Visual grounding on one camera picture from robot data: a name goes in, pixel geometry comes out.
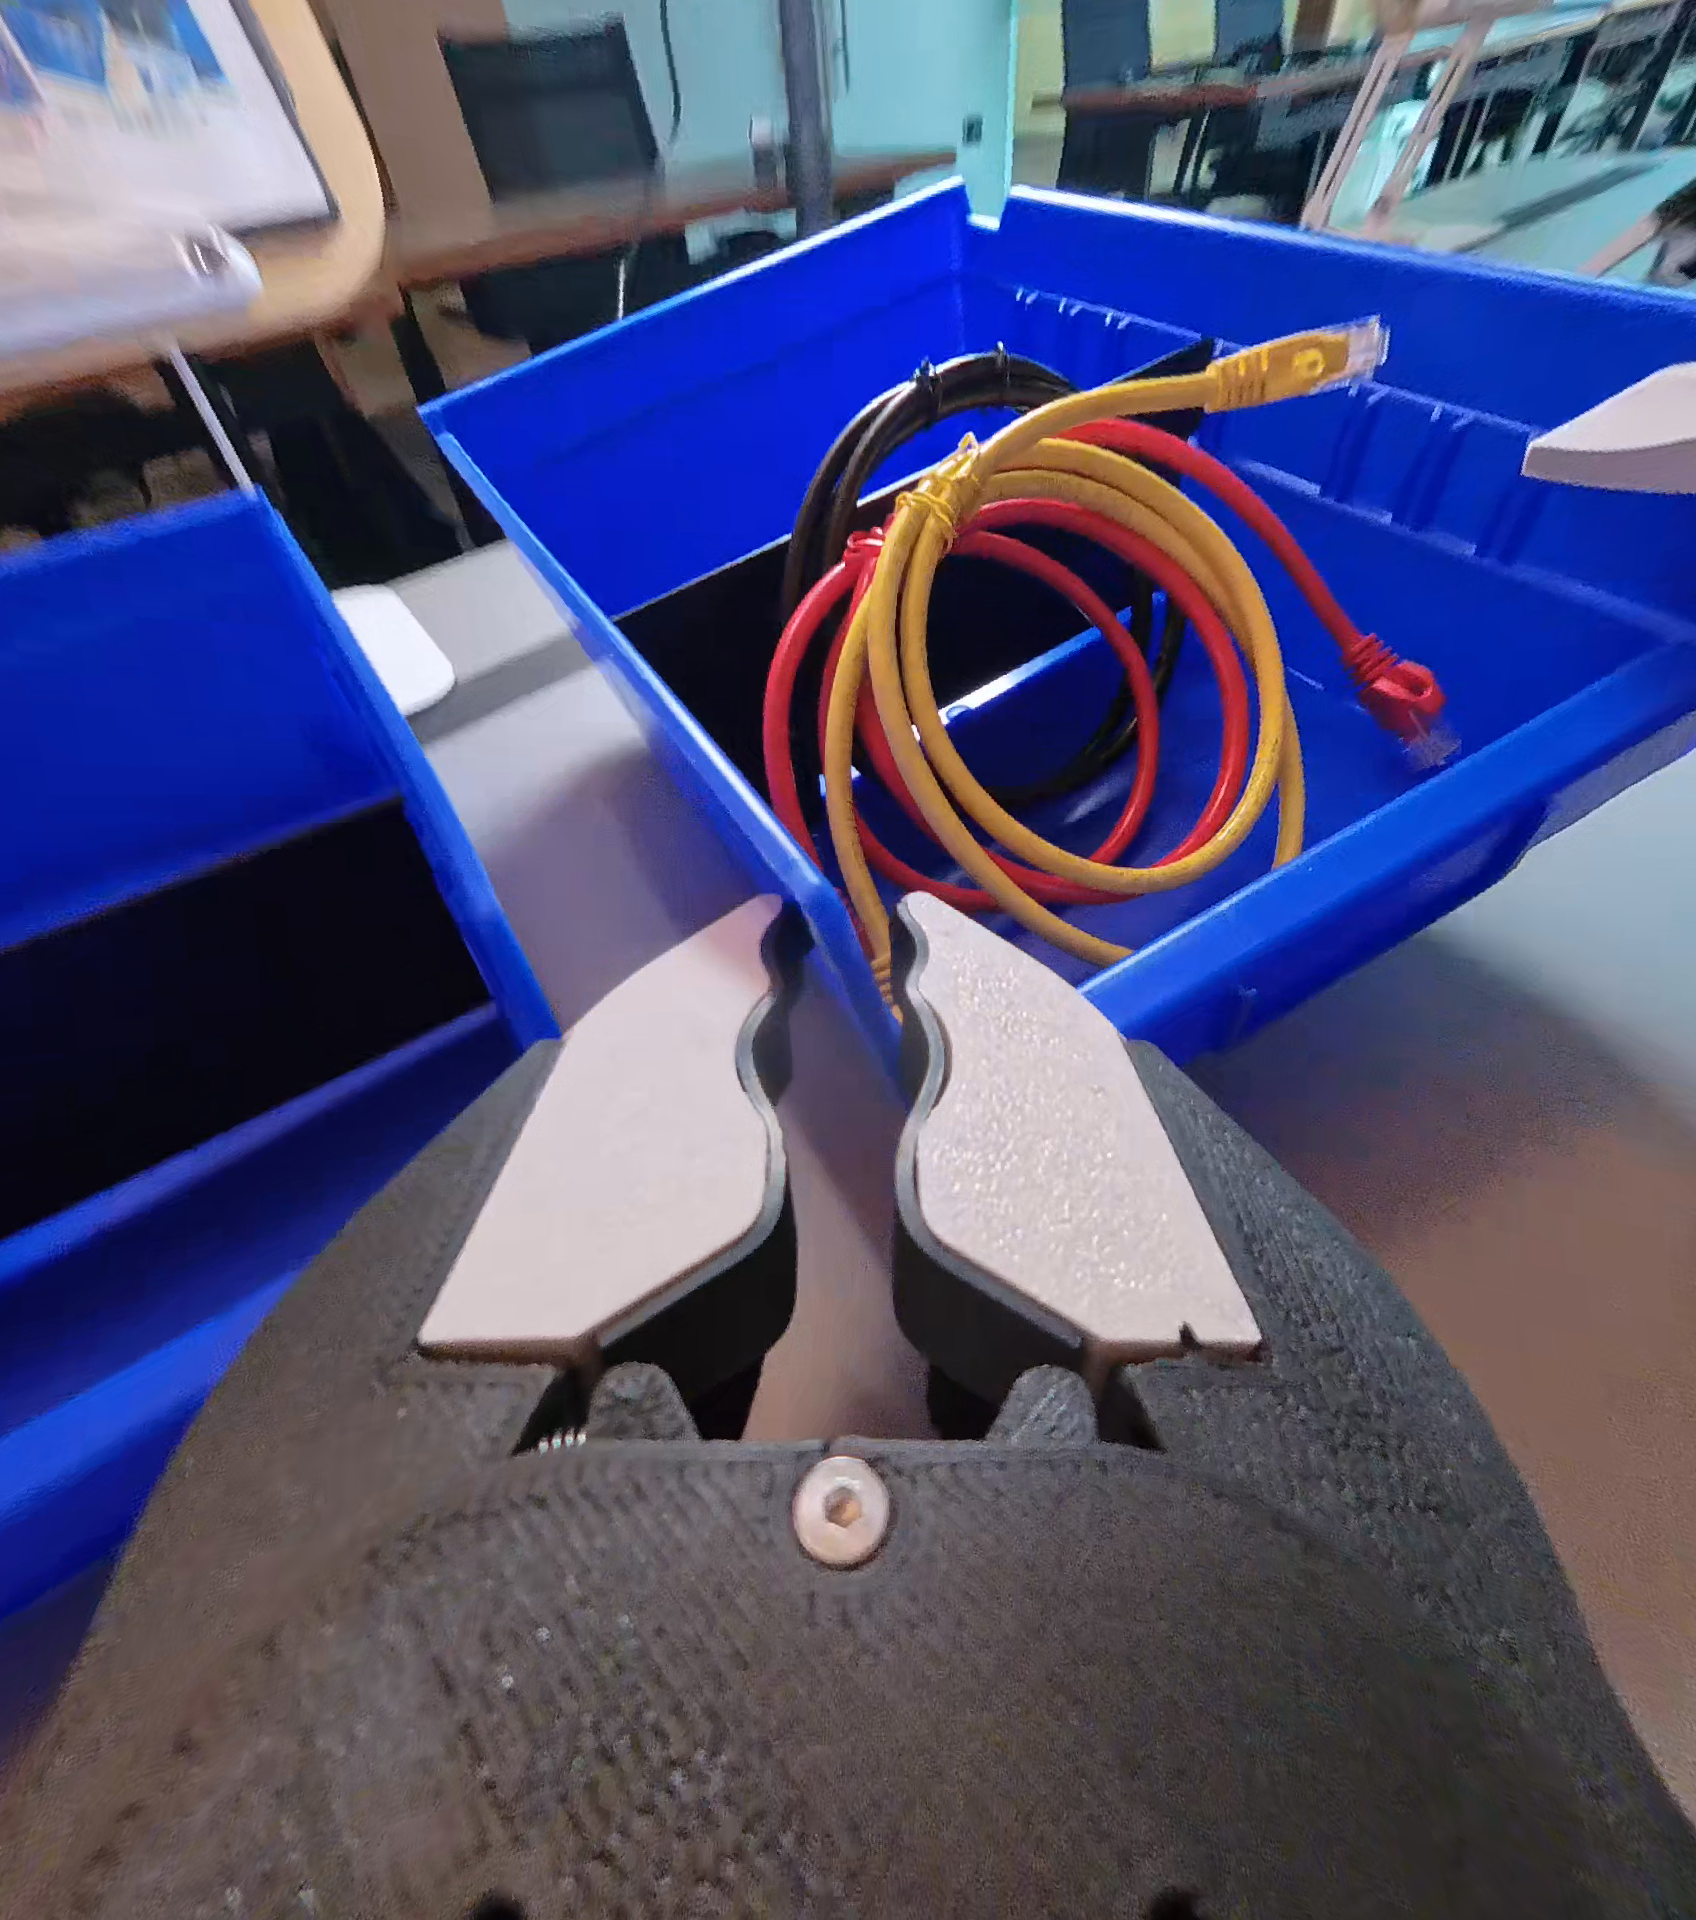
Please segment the blue plastic bin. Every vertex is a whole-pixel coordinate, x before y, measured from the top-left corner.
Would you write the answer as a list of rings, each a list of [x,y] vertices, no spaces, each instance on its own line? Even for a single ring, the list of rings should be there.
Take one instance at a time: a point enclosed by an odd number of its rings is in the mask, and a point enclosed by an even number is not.
[[[898,1024],[856,928],[767,795],[620,635],[620,617],[783,544],[841,428],[923,362],[1005,345],[1081,386],[1377,319],[1376,381],[1199,433],[1292,529],[1364,631],[1428,665],[1460,740],[1416,772],[1359,707],[1305,598],[1239,517],[1287,659],[1306,850],[1274,825],[1196,887],[1084,923],[1103,978],[1010,931],[1121,1032],[1230,1047],[1498,884],[1536,842],[1696,744],[1696,498],[1523,476],[1532,436],[1675,362],[1696,297],[962,185],[428,404],[446,458],[570,610],[653,751],[749,876],[798,906],[816,973],[885,1068]]]
[[[520,1053],[424,1043],[0,1241],[0,1632],[109,1562],[266,1312],[558,1034],[404,713],[280,517],[223,493],[0,559],[0,951],[398,803]]]

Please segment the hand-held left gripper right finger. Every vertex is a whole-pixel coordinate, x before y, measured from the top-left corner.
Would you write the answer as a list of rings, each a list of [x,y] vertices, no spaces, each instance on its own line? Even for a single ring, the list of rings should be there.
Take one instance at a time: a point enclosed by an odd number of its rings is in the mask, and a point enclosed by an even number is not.
[[[931,1370],[1103,1385],[1159,1359],[1261,1359],[1243,1241],[1118,1026],[931,895],[894,906],[893,958],[894,1318]]]

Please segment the wood-edged board on stand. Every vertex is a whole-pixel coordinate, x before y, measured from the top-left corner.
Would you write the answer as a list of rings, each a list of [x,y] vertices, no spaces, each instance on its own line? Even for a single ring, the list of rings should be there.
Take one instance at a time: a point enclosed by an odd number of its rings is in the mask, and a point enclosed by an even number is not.
[[[382,252],[307,2],[0,2],[0,410],[345,322]]]

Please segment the black bin divider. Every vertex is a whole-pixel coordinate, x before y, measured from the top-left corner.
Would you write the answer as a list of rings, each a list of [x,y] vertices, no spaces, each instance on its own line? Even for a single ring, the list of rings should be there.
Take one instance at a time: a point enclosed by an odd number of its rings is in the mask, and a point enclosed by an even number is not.
[[[811,478],[789,540],[625,613],[620,635],[739,775],[767,795],[763,698],[775,646],[802,595],[845,557],[850,532],[876,529],[887,517],[890,493],[923,467],[903,456],[915,441],[970,415],[1026,415],[1074,392],[1077,384],[1062,374],[1005,345],[923,362],[905,381],[871,399],[837,433]],[[876,488],[878,471],[894,463],[901,463],[894,485]],[[1078,566],[1115,613],[1133,610],[1133,636],[1150,659],[1160,698],[1176,676],[1184,617],[1152,613],[1141,595],[1152,598],[1155,589],[1139,574],[1122,580],[1118,562],[1089,562],[1086,540],[1078,536],[1034,532],[1032,550]],[[953,602],[955,613],[941,620],[941,628],[953,626],[959,695],[1025,668],[1086,624],[1062,613],[1056,589],[1030,583],[1026,602],[1034,617],[1030,636],[1015,639],[1008,626],[1018,613],[1012,580],[1005,580],[1005,572],[986,580],[982,566],[970,559],[955,562]],[[1070,795],[1118,766],[1133,729],[1130,698],[1118,692],[1096,729],[1081,733],[1069,757],[1062,749],[1038,749],[1044,755],[1034,759],[1038,775],[1003,795],[1010,803]]]
[[[517,1053],[398,803],[0,951],[0,1241],[356,1071]]]

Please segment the grey light stand pole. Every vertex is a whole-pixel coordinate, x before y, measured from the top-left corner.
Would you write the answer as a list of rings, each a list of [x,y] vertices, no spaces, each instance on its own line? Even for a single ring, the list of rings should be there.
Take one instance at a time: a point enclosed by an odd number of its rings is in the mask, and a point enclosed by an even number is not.
[[[797,234],[812,240],[835,226],[835,130],[827,39],[817,2],[778,2],[789,104],[789,192]]]

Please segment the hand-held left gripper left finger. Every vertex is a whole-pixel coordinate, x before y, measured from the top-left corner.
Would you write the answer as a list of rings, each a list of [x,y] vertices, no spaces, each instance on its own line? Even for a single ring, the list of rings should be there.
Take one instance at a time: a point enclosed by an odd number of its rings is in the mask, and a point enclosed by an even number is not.
[[[745,901],[573,1024],[420,1320],[430,1359],[745,1370],[793,1272],[746,1272],[789,1153],[758,1043],[780,1016],[785,903]]]

